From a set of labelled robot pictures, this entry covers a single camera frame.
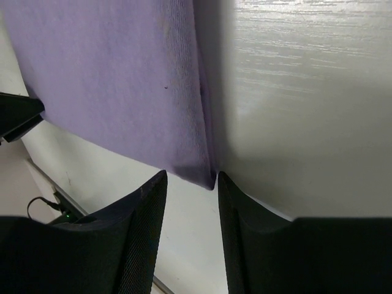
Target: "white table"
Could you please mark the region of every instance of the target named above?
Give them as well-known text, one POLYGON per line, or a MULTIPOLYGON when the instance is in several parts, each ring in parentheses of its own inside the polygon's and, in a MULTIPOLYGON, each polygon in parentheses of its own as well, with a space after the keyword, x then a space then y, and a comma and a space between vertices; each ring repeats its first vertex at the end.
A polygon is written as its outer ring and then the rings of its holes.
MULTIPOLYGON (((221 167, 291 217, 391 216, 391 1, 234 3, 195 6, 221 167)), ((88 211, 157 171, 47 123, 23 140, 88 211)), ((227 292, 217 213, 216 191, 170 176, 156 275, 176 294, 227 292)))

